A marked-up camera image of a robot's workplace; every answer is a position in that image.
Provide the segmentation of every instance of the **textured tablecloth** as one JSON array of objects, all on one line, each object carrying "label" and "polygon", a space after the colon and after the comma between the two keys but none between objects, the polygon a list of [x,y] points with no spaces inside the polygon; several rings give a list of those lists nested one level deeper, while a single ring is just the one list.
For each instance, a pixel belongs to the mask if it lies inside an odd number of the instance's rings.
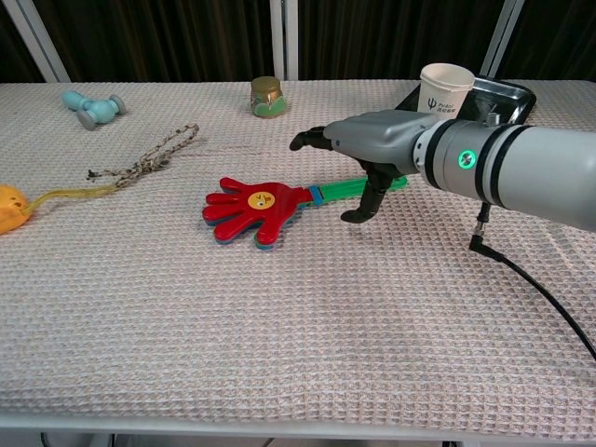
[{"label": "textured tablecloth", "polygon": [[[596,131],[595,84],[519,82],[538,98],[530,123]],[[0,413],[596,440],[596,365],[538,292],[467,250],[478,202],[414,176],[362,225],[339,219],[356,199],[304,210],[271,252],[251,235],[220,246],[202,222],[223,176],[362,175],[348,157],[288,144],[393,108],[415,85],[285,82],[291,109],[270,120],[251,115],[248,83],[0,86],[0,183],[29,198],[201,128],[167,169],[111,196],[50,201],[0,237]],[[115,93],[129,112],[87,131],[61,104],[67,88]],[[495,209],[487,242],[596,339],[594,235]]]}]

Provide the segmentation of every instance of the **metal tray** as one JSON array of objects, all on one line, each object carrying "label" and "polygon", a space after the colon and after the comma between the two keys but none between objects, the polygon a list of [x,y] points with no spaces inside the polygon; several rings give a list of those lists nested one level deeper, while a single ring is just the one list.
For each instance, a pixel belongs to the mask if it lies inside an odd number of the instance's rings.
[{"label": "metal tray", "polygon": [[[418,85],[397,107],[415,111],[418,107]],[[457,115],[460,119],[483,121],[490,112],[501,115],[502,123],[522,124],[536,102],[535,94],[526,87],[485,76],[476,76],[474,87],[467,94]]]}]

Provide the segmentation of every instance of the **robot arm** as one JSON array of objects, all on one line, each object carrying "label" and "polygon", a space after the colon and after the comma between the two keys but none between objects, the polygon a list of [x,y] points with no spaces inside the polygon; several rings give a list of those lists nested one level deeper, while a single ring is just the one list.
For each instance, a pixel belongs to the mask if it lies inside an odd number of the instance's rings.
[{"label": "robot arm", "polygon": [[420,173],[429,185],[560,224],[596,231],[596,133],[385,110],[298,134],[304,145],[351,156],[368,182],[359,224],[378,211],[393,179]]}]

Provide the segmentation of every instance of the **dark curtain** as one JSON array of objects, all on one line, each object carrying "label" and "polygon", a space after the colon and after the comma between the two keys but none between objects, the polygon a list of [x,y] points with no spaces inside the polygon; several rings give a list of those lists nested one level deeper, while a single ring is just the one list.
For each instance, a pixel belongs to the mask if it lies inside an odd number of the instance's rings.
[{"label": "dark curtain", "polygon": [[417,79],[427,63],[480,71],[504,0],[300,0],[301,79]]},{"label": "dark curtain", "polygon": [[526,0],[497,75],[596,82],[596,1]]},{"label": "dark curtain", "polygon": [[44,82],[17,27],[0,2],[0,83]]},{"label": "dark curtain", "polygon": [[34,0],[73,81],[273,75],[268,0]]}]

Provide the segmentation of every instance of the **paper cup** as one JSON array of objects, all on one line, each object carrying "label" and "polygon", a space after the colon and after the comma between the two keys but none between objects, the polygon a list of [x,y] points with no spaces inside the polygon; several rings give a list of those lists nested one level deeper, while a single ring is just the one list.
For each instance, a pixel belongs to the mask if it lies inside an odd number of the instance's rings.
[{"label": "paper cup", "polygon": [[439,119],[456,118],[475,79],[472,72],[458,65],[427,65],[420,73],[418,112],[433,114]]}]

